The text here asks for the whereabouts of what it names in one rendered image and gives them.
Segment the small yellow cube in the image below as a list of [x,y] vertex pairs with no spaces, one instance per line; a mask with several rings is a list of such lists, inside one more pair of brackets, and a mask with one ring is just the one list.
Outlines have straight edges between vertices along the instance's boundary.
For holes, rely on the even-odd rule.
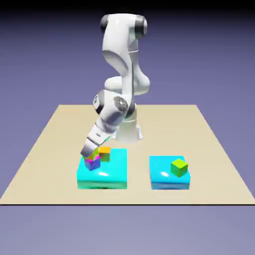
[[99,156],[99,148],[97,147],[90,156],[86,157],[85,159],[95,160],[95,158]]

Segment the small orange cube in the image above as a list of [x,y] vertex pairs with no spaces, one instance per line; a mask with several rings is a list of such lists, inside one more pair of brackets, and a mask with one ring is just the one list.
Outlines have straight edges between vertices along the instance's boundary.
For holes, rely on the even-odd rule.
[[110,156],[111,156],[111,148],[106,146],[101,146],[99,148],[99,156],[100,156],[101,162],[109,162]]

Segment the small purple cube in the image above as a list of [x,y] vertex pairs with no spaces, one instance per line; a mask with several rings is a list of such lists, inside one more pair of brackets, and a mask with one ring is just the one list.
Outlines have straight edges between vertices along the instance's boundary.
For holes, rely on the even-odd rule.
[[101,159],[99,156],[96,156],[94,159],[85,158],[85,166],[89,171],[98,169],[101,166]]

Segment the small green cube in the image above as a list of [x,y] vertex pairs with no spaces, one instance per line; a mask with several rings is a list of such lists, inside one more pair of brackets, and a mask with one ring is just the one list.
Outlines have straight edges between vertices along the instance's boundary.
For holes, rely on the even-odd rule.
[[171,163],[171,173],[177,177],[185,175],[188,171],[188,163],[182,159],[177,159]]

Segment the large cyan box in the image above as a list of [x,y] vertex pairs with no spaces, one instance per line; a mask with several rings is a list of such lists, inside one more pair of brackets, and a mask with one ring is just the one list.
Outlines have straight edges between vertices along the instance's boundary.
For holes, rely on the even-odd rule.
[[84,158],[77,169],[79,189],[126,189],[127,188],[127,150],[112,148],[109,161],[101,161],[100,167],[90,170]]
[[185,161],[185,158],[182,155],[153,155],[149,157],[152,190],[189,189],[191,180],[189,170],[181,177],[177,177],[171,173],[171,163],[177,159]]

